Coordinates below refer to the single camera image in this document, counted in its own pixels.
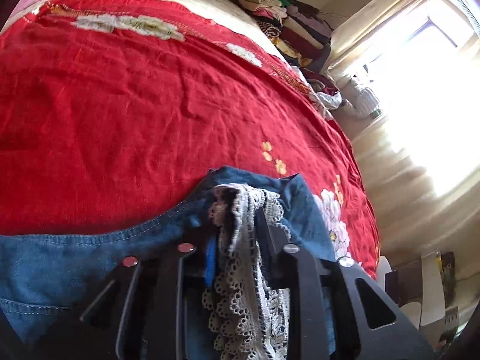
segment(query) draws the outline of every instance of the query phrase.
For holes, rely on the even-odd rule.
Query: purple cloth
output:
[[[332,37],[332,29],[322,19],[313,19],[306,17],[305,15],[301,14],[299,12],[299,9],[294,5],[289,5],[288,7],[286,7],[286,12],[290,16],[296,17],[302,23],[309,26],[312,30],[315,30],[319,34],[326,36],[327,38]]]

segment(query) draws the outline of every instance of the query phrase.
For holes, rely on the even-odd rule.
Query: blue denim fabric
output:
[[[161,246],[209,223],[208,209],[215,200],[212,187],[233,182],[279,193],[285,209],[282,223],[292,238],[316,257],[335,259],[321,213],[302,176],[273,179],[223,167],[210,171],[176,207],[126,230],[102,235],[0,236],[0,307],[20,338],[32,344],[49,325],[68,318],[72,306],[123,257],[155,258]],[[190,354],[202,352],[199,358],[212,359],[208,352],[213,351],[213,336],[205,333],[208,312],[202,310],[200,299],[190,307],[195,309],[189,310],[195,319],[189,323]],[[327,324],[333,342],[331,319]]]

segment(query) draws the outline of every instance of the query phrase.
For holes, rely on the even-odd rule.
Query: beige curtain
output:
[[[426,1],[429,0],[373,0],[368,3],[335,29],[325,73],[342,89],[351,74],[365,63],[362,56],[383,26]]]
[[[326,73],[342,88],[371,61],[382,28],[428,1],[373,0],[335,30]],[[480,40],[473,34],[438,60],[399,82],[387,115],[352,145],[381,254],[395,265],[436,248],[453,251],[455,304],[468,317],[480,296]]]

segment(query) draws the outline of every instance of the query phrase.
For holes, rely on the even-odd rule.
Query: silver rivet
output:
[[[300,248],[295,244],[286,244],[283,247],[283,251],[285,253],[289,253],[289,254],[297,253],[299,250],[300,250]]]
[[[338,263],[345,268],[350,268],[355,264],[355,261],[351,257],[342,257],[338,260]]]
[[[128,266],[128,267],[132,267],[132,266],[136,266],[138,264],[138,258],[136,258],[135,256],[128,256],[128,257],[125,257],[121,263],[123,264],[123,266]]]
[[[180,253],[188,253],[188,252],[191,252],[193,249],[195,249],[195,246],[189,243],[180,244],[178,246],[178,251]]]

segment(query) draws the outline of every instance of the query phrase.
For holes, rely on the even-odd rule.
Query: red bedspread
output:
[[[161,39],[154,17],[178,33]],[[166,1],[55,0],[1,36],[0,61],[1,234],[129,227],[230,165],[331,191],[373,274],[378,234],[350,143],[245,36]]]

